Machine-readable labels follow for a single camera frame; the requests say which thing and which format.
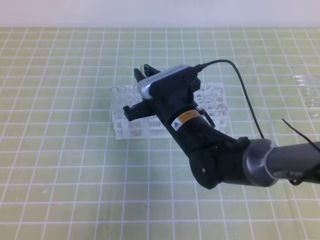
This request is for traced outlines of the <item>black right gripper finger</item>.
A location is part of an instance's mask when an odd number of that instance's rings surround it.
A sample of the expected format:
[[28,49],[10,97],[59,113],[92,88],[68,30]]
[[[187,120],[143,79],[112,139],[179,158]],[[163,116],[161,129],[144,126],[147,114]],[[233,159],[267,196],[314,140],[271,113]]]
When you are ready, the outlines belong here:
[[157,69],[155,69],[155,68],[153,68],[152,66],[150,66],[149,76],[148,76],[148,77],[144,76],[144,75],[141,73],[141,70],[138,69],[138,68],[134,68],[134,70],[133,70],[134,77],[135,77],[135,79],[136,79],[136,81],[137,81],[138,83],[139,83],[140,81],[142,81],[142,80],[144,80],[144,79],[146,79],[146,78],[149,78],[149,77],[151,77],[151,76],[153,76],[153,75],[156,75],[156,74],[158,74],[158,73],[160,73],[160,71],[157,70]]
[[123,107],[124,115],[129,122],[142,119],[146,117],[155,116],[157,114],[157,105],[159,101],[155,99],[145,99],[138,102],[137,104],[129,107],[128,105]]

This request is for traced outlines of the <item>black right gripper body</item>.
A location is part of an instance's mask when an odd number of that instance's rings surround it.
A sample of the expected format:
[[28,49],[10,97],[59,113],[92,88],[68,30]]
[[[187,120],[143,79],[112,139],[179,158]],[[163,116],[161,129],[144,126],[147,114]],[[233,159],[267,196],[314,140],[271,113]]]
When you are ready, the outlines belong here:
[[174,77],[168,82],[150,81],[150,77],[139,78],[139,93],[142,101],[139,103],[139,117],[157,116],[164,126],[168,126],[180,114],[195,110],[205,116],[211,126],[215,126],[205,110],[197,109],[194,92],[200,89],[201,81],[196,77],[185,83],[183,77]]

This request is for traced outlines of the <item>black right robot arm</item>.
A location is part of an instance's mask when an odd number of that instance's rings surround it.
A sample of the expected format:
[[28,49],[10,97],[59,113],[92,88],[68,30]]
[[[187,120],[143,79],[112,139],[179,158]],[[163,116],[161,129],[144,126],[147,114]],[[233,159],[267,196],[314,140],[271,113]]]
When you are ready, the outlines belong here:
[[159,71],[148,64],[134,69],[141,102],[123,108],[128,121],[156,116],[189,160],[195,180],[206,189],[220,183],[270,187],[278,180],[298,186],[320,181],[320,144],[273,146],[261,137],[232,138],[219,130],[194,99],[198,74],[206,63]]

